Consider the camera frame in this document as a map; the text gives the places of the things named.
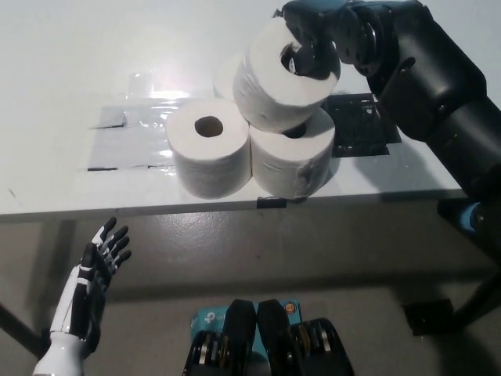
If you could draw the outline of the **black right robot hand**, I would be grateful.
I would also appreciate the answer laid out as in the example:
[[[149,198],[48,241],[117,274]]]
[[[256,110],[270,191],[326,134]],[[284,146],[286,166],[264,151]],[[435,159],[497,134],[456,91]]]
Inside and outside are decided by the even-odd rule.
[[[286,47],[281,64],[291,73],[317,80],[340,75],[340,61],[330,28],[337,21],[346,1],[288,1],[273,16],[284,19],[287,29],[299,43]]]

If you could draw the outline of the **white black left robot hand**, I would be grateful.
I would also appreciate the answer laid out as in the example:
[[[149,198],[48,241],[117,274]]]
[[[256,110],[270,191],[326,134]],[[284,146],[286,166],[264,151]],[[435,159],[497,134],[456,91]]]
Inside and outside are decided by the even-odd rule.
[[[106,292],[121,264],[132,252],[128,227],[114,230],[117,219],[112,217],[85,245],[79,263],[71,270],[59,298],[49,332],[69,334],[83,341],[93,353],[101,336],[101,321],[106,304]]]

